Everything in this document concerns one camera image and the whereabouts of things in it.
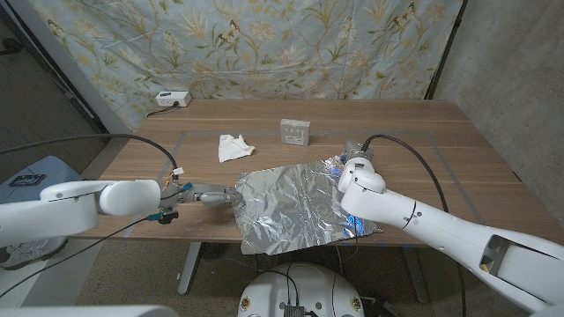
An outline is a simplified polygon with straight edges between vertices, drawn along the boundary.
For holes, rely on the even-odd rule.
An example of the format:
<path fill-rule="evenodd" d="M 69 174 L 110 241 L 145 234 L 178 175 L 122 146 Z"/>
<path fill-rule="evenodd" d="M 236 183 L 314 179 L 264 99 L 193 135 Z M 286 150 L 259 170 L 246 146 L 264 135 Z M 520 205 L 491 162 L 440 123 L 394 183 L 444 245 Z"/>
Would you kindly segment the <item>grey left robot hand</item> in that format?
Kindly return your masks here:
<path fill-rule="evenodd" d="M 205 206 L 218 206 L 224 203 L 237 204 L 242 200 L 241 193 L 233 187 L 209 183 L 186 183 L 174 196 L 179 203 L 201 202 Z"/>

